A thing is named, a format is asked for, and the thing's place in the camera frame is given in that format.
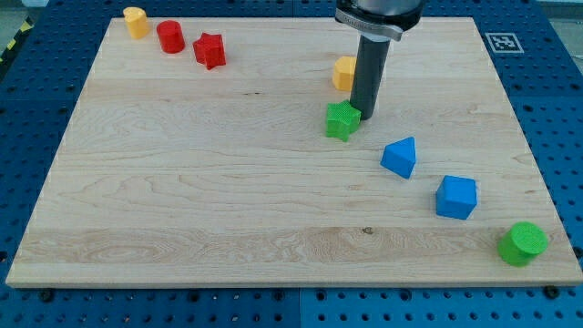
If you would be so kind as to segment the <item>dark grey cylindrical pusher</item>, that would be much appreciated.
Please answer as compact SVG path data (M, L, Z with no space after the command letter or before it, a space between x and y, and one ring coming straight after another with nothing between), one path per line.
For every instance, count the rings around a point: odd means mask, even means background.
M373 116L391 40L360 36L350 104L361 112L361 120Z

